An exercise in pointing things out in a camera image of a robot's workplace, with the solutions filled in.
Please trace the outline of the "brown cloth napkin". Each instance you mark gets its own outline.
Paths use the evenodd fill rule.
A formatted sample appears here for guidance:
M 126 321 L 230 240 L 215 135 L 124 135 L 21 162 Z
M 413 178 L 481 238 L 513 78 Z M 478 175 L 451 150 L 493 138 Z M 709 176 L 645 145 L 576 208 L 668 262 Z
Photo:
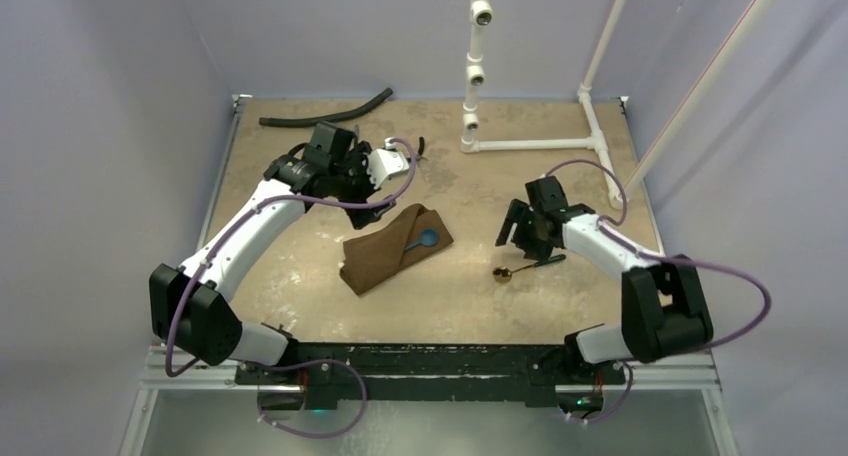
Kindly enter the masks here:
M 418 245 L 406 251 L 427 229 L 436 232 L 438 241 L 430 247 Z M 344 261 L 339 275 L 357 296 L 362 296 L 399 272 L 448 248 L 453 242 L 454 238 L 441 215 L 434 209 L 415 203 L 401 211 L 384 228 L 345 241 Z

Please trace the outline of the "blue spoon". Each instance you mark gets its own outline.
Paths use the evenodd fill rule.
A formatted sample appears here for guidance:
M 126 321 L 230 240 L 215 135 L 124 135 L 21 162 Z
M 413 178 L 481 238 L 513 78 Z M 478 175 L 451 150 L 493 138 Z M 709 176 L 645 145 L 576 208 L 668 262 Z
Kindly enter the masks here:
M 422 230 L 417 239 L 404 247 L 403 252 L 409 252 L 417 247 L 434 247 L 439 242 L 439 233 L 432 228 Z

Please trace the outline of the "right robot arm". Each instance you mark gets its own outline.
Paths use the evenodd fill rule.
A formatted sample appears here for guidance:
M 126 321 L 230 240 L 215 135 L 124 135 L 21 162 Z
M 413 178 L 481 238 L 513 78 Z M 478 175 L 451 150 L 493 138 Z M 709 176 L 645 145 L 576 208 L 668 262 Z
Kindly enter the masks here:
M 620 285 L 620 321 L 564 338 L 561 368 L 576 383 L 601 363 L 650 363 L 710 343 L 714 327 L 697 270 L 681 255 L 667 258 L 624 237 L 585 204 L 568 203 L 553 177 L 526 184 L 527 200 L 510 202 L 496 239 L 541 266 L 556 249 L 575 253 Z

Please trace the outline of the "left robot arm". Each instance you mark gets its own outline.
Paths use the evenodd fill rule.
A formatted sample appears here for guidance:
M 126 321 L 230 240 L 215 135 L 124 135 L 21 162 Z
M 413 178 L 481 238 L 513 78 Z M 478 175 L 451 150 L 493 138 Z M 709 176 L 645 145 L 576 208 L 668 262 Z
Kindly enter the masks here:
M 270 245 L 316 205 L 345 210 L 356 229 L 380 220 L 408 189 L 416 172 L 415 148 L 389 138 L 374 148 L 354 130 L 317 124 L 310 140 L 274 159 L 247 202 L 195 254 L 149 278 L 151 323 L 165 344 L 165 371 L 176 377 L 175 350 L 194 363 L 225 360 L 259 365 L 272 384 L 297 375 L 298 358 L 282 329 L 239 319 L 230 302 Z

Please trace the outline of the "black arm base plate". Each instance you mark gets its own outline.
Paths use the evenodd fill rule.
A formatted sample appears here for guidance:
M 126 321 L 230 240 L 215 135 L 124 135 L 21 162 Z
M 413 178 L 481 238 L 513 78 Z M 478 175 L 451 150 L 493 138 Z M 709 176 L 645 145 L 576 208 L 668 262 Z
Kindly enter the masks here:
M 589 392 L 625 380 L 612 363 L 579 363 L 561 344 L 300 342 L 276 370 L 245 363 L 235 375 L 238 385 L 302 389 L 310 410 L 361 398 L 555 407 L 561 390 Z

